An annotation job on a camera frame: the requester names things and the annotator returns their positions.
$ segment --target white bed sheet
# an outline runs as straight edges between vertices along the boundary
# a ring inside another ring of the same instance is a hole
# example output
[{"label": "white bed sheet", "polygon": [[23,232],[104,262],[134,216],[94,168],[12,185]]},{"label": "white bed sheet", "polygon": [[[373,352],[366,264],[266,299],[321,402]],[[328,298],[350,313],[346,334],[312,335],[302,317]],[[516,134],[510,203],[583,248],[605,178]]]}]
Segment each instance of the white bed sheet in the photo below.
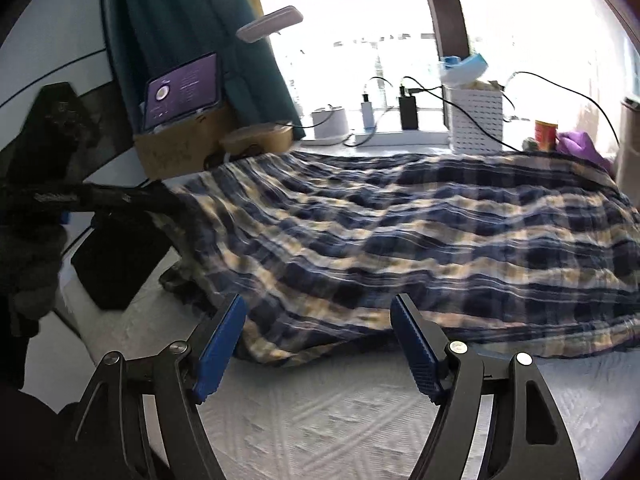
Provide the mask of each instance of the white bed sheet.
[{"label": "white bed sheet", "polygon": [[[198,322],[158,285],[171,251],[124,313],[99,310],[69,266],[63,296],[94,362],[111,350],[156,354]],[[575,360],[538,360],[576,453],[582,480],[599,480],[640,420],[640,349]],[[164,454],[152,397],[145,398],[152,447]],[[482,400],[464,478],[484,452],[491,400]],[[436,407],[418,393],[404,356],[372,352],[299,368],[232,360],[220,389],[200,407],[228,480],[405,479]]]}]

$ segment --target blue gripper pad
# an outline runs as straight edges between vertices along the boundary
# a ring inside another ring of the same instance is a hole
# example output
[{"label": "blue gripper pad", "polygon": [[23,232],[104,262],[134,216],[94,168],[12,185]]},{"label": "blue gripper pad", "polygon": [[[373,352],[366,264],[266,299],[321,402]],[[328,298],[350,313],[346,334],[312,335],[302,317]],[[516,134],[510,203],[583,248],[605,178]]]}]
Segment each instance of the blue gripper pad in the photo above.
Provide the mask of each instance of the blue gripper pad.
[{"label": "blue gripper pad", "polygon": [[198,380],[192,390],[197,404],[203,403],[220,386],[245,317],[246,304],[240,296],[236,296],[198,361]]},{"label": "blue gripper pad", "polygon": [[398,298],[391,302],[390,314],[391,326],[409,363],[418,391],[428,396],[434,404],[440,404],[445,391],[438,378],[437,361],[431,348]]}]

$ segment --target red and yellow container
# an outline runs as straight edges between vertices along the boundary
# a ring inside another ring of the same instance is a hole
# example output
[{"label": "red and yellow container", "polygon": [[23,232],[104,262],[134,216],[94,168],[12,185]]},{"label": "red and yellow container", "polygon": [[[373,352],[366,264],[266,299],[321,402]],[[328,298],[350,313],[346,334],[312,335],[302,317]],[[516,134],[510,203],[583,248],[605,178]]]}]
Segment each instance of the red and yellow container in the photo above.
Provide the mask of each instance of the red and yellow container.
[{"label": "red and yellow container", "polygon": [[556,135],[558,125],[536,121],[536,142],[542,152],[554,152],[556,150]]}]

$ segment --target perforated basket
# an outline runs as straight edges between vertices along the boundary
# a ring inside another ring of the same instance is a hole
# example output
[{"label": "perforated basket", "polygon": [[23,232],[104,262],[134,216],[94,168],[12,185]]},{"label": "perforated basket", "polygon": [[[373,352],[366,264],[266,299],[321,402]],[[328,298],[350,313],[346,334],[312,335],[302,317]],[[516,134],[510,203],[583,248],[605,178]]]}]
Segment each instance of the perforated basket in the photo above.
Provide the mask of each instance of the perforated basket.
[{"label": "perforated basket", "polygon": [[[465,110],[496,139],[502,140],[502,94],[489,90],[447,88],[447,99]],[[451,149],[454,153],[495,153],[502,145],[482,133],[460,110],[449,106]]]}]

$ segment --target purple screen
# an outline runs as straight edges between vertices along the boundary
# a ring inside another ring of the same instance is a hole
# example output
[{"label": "purple screen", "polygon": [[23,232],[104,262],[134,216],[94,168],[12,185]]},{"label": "purple screen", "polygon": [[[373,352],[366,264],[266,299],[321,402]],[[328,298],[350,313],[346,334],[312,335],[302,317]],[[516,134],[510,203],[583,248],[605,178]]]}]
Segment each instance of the purple screen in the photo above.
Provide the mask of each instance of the purple screen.
[{"label": "purple screen", "polygon": [[216,54],[210,54],[149,83],[146,89],[145,130],[215,104],[219,99],[216,72]]}]

